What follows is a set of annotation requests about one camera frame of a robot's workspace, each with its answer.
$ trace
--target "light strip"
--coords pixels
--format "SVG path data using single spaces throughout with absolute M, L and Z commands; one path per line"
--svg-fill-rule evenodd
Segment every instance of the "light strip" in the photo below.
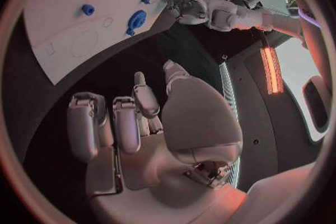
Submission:
M 260 49 L 260 53 L 265 69 L 268 94 L 283 92 L 283 81 L 276 50 L 266 47 Z

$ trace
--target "drawn circle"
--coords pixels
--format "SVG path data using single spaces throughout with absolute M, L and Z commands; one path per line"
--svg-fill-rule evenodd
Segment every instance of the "drawn circle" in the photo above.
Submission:
M 102 23 L 102 26 L 103 26 L 104 28 L 108 28 L 108 27 L 111 26 L 112 22 L 113 22 L 113 18 L 108 17 L 108 18 L 106 18 L 106 19 L 104 20 L 104 22 Z
M 98 33 L 96 31 L 84 31 L 73 40 L 71 54 L 75 58 L 82 58 L 90 53 L 97 43 Z

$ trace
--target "blue object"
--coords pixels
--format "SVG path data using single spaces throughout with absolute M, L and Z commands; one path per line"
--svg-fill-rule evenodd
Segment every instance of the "blue object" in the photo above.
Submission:
M 150 0 L 141 0 L 141 2 L 144 3 L 144 4 L 150 4 L 151 3 Z
M 82 6 L 82 11 L 86 16 L 91 16 L 95 12 L 95 8 L 90 4 L 84 4 Z
M 133 36 L 135 34 L 134 29 L 141 27 L 146 21 L 146 13 L 144 10 L 139 10 L 134 13 L 128 21 L 128 29 L 126 34 Z

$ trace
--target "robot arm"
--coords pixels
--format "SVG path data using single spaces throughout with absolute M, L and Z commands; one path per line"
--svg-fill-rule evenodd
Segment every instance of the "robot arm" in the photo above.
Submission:
M 256 27 L 263 31 L 283 32 L 303 41 L 299 19 L 271 14 L 262 8 L 250 10 L 226 0 L 168 0 L 168 9 L 182 24 L 206 23 L 217 31 Z

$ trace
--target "orange light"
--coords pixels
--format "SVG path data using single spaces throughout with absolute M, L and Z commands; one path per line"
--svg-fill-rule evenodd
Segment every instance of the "orange light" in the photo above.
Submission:
M 280 64 L 274 48 L 260 49 L 265 69 L 268 94 L 278 94 L 283 92 L 283 81 Z

